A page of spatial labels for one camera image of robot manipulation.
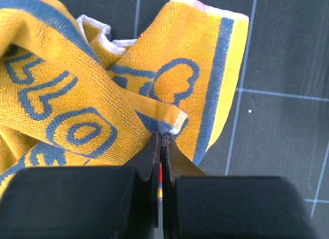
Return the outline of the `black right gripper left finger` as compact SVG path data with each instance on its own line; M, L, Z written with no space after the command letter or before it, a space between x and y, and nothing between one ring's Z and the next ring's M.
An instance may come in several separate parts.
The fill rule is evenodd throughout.
M1 197L1 238L153 238L161 136L122 166L26 168Z

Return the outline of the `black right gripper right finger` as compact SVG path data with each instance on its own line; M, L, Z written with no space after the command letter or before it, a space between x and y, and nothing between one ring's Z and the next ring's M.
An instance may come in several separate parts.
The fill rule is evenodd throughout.
M296 187L279 176L212 176L161 141L164 238L317 238Z

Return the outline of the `yellow tiger hello towel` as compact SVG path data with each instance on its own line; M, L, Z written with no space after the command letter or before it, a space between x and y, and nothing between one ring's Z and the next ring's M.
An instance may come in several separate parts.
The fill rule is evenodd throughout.
M249 18L170 0L137 39L58 0L1 0L1 189L26 167L122 165L153 132L194 163L232 105Z

